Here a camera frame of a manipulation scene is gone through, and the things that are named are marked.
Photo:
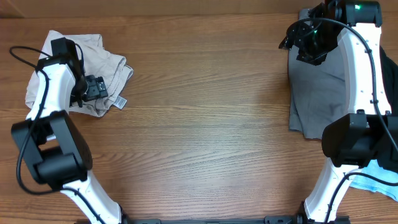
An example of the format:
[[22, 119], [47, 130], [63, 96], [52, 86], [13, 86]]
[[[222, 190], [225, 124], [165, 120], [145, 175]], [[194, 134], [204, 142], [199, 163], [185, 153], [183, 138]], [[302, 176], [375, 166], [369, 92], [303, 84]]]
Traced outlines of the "beige khaki shorts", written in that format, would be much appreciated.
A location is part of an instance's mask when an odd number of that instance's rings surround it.
[[78, 58], [84, 59], [85, 73], [102, 77], [108, 92], [106, 98], [84, 102], [82, 107], [73, 103], [68, 111], [102, 117], [113, 105], [123, 108], [127, 101], [120, 97], [120, 93], [134, 73], [133, 68], [127, 65], [126, 58], [105, 50], [99, 34], [63, 35], [55, 30], [48, 33], [42, 47], [43, 54], [39, 58], [45, 58], [46, 54], [52, 55], [51, 41], [63, 37], [78, 44], [76, 51]]

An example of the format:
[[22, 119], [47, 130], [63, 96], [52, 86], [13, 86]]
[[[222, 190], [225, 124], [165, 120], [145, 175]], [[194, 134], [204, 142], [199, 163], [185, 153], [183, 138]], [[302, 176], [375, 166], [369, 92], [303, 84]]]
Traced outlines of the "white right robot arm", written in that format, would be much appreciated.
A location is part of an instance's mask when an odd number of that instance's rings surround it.
[[285, 223], [348, 223], [336, 211], [352, 177], [363, 175], [371, 161], [397, 171], [397, 117], [384, 93], [381, 26], [376, 1], [325, 1], [302, 10], [280, 43], [298, 47], [297, 60], [313, 66], [339, 49], [346, 82], [345, 113], [323, 131], [323, 170], [301, 211]]

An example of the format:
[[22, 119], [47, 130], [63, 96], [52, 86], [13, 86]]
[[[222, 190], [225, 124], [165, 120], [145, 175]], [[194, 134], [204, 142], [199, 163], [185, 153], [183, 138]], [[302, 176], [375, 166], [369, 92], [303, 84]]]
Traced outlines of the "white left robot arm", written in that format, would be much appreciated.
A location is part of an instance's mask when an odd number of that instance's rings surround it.
[[17, 183], [28, 194], [39, 194], [22, 181], [25, 164], [38, 184], [50, 187], [48, 194], [69, 197], [90, 223], [130, 223], [93, 174], [90, 148], [68, 114], [73, 103], [82, 107], [84, 102], [107, 97], [104, 80], [85, 75], [83, 51], [74, 41], [52, 40], [51, 49], [52, 54], [34, 65], [39, 89], [31, 111], [11, 128], [19, 148]]

